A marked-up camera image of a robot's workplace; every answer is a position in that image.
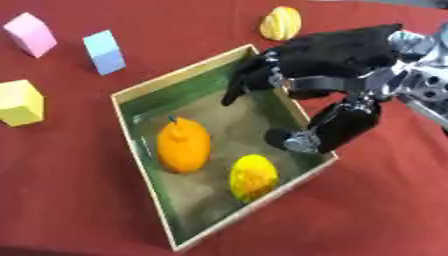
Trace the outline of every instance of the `pink cube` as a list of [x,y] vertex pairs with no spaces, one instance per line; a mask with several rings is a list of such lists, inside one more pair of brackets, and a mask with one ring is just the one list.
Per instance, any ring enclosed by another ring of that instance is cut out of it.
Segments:
[[27,12],[15,17],[3,28],[20,48],[36,58],[56,45],[56,39],[47,25]]

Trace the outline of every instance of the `robotic hand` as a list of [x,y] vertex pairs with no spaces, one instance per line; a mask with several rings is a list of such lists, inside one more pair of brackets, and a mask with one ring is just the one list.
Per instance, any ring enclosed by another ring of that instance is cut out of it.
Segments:
[[274,147],[325,153],[378,124],[380,103],[398,97],[448,127],[448,25],[433,36],[400,24],[318,33],[249,58],[222,99],[228,106],[251,90],[284,87],[291,98],[346,93],[311,119],[304,131],[267,131]]

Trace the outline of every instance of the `light blue block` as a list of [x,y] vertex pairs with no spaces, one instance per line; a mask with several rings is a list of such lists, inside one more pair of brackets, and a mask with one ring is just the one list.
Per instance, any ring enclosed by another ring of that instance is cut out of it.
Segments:
[[126,67],[120,48],[110,30],[93,34],[83,40],[90,58],[101,75]]

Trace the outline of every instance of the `red table surface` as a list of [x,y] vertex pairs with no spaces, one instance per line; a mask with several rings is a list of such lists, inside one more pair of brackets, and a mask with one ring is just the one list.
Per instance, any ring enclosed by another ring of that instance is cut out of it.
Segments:
[[[262,15],[296,7],[302,34],[403,22],[431,33],[447,12],[299,0],[3,0],[0,24],[28,11],[58,46],[36,60],[0,33],[0,81],[29,79],[45,121],[0,125],[0,255],[173,255],[109,95],[254,43]],[[127,68],[101,77],[82,38],[111,29]],[[304,102],[314,112],[327,100]],[[398,102],[308,184],[186,255],[448,255],[448,139]]]

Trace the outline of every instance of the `wooden tray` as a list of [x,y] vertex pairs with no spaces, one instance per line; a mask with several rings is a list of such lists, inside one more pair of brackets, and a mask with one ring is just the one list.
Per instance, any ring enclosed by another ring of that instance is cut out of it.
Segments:
[[[245,45],[112,95],[123,133],[174,251],[241,219],[337,159],[333,152],[283,152],[264,142],[270,127],[302,129],[308,123],[302,108],[280,89],[253,92],[229,107],[221,106],[235,66],[256,53],[252,45]],[[211,134],[211,157],[199,172],[175,174],[159,163],[154,139],[168,115],[195,120]],[[280,176],[276,190],[247,205],[237,201],[228,186],[232,164],[246,154],[267,157]]]

